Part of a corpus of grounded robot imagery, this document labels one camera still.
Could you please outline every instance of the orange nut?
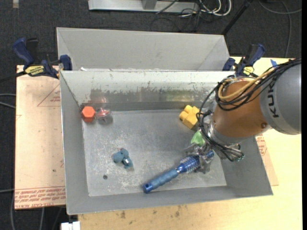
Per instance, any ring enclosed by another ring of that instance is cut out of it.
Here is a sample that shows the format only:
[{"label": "orange nut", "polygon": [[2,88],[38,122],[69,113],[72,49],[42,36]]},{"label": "orange nut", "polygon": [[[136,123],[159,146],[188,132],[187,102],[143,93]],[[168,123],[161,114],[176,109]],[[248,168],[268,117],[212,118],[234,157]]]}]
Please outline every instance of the orange nut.
[{"label": "orange nut", "polygon": [[91,123],[95,118],[95,109],[92,106],[85,106],[81,114],[86,123]]}]

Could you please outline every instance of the yellow toy brick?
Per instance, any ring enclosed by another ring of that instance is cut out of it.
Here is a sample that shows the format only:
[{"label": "yellow toy brick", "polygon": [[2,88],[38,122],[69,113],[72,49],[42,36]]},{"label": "yellow toy brick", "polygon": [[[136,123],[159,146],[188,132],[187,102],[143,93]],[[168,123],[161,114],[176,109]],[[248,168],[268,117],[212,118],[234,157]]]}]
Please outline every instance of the yellow toy brick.
[{"label": "yellow toy brick", "polygon": [[184,110],[180,113],[179,118],[182,120],[182,123],[192,129],[197,123],[196,113],[200,110],[197,107],[192,107],[187,105]]}]

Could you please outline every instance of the metal stand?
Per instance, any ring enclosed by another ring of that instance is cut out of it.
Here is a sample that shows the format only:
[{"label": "metal stand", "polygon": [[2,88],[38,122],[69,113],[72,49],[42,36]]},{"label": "metal stand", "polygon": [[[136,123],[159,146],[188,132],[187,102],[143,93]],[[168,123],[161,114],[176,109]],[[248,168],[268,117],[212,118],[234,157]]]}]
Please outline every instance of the metal stand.
[{"label": "metal stand", "polygon": [[[89,0],[91,11],[136,11],[136,12],[158,12],[167,7],[174,0]],[[194,2],[175,2],[164,12],[180,13],[184,9],[194,9]]]}]

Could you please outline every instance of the gray metal base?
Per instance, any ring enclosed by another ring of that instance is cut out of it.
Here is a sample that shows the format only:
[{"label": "gray metal base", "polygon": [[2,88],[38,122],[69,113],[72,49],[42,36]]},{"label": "gray metal base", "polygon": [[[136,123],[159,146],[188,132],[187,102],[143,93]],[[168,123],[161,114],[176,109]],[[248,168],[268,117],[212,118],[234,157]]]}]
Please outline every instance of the gray metal base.
[{"label": "gray metal base", "polygon": [[[142,185],[175,168],[186,157],[195,131],[181,123],[181,110],[113,112],[109,125],[82,121],[89,196],[142,193]],[[125,148],[133,168],[114,163],[112,154]],[[181,174],[156,191],[226,186],[222,165],[215,156],[209,173]]]},{"label": "gray metal base", "polygon": [[[154,9],[145,10],[143,8],[142,0],[89,0],[89,10],[97,11],[136,11],[136,12],[159,12],[170,1],[157,1]],[[188,9],[198,10],[198,5],[194,2],[175,2],[170,8],[164,12],[181,13],[183,10],[189,13]]]}]

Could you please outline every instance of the bin floor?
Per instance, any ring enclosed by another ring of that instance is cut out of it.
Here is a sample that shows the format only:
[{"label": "bin floor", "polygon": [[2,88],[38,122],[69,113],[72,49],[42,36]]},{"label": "bin floor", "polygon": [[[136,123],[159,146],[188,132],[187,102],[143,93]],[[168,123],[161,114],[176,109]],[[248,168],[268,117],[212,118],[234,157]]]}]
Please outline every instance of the bin floor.
[{"label": "bin floor", "polygon": [[[144,183],[175,168],[186,157],[183,149],[195,133],[182,124],[180,112],[116,111],[108,125],[82,121],[89,196],[139,193]],[[113,162],[112,155],[120,148],[129,152],[133,168]],[[180,174],[156,191],[225,185],[222,165],[215,155],[208,173]]]}]

